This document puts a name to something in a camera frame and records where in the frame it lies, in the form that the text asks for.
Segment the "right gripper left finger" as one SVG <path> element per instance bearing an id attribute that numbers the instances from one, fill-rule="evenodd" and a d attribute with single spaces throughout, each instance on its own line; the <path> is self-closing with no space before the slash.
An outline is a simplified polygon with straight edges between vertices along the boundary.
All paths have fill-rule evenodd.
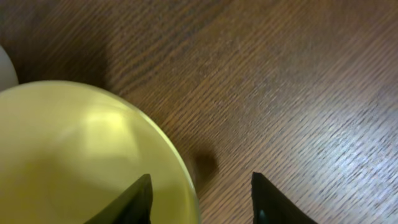
<path id="1" fill-rule="evenodd" d="M 151 176 L 144 174 L 85 224 L 151 224 L 152 202 Z"/>

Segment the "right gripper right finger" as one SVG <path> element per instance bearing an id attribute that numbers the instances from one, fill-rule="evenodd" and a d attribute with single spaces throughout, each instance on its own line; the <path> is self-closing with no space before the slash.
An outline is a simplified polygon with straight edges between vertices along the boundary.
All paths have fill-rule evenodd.
<path id="1" fill-rule="evenodd" d="M 252 173 L 253 224 L 317 224 L 263 174 Z"/>

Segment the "yellow bowl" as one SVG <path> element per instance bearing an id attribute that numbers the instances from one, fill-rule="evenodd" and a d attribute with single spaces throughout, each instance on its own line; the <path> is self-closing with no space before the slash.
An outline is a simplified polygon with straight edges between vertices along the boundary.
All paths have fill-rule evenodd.
<path id="1" fill-rule="evenodd" d="M 63 81 L 1 93 L 2 223 L 85 223 L 140 177 L 152 182 L 152 223 L 200 223 L 180 154 L 130 103 Z"/>

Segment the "white bowl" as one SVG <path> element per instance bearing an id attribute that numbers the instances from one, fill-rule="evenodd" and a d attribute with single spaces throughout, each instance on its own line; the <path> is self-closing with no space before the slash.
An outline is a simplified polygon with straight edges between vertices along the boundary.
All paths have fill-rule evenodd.
<path id="1" fill-rule="evenodd" d="M 16 70 L 11 59 L 0 46 L 0 91 L 7 90 L 19 84 Z"/>

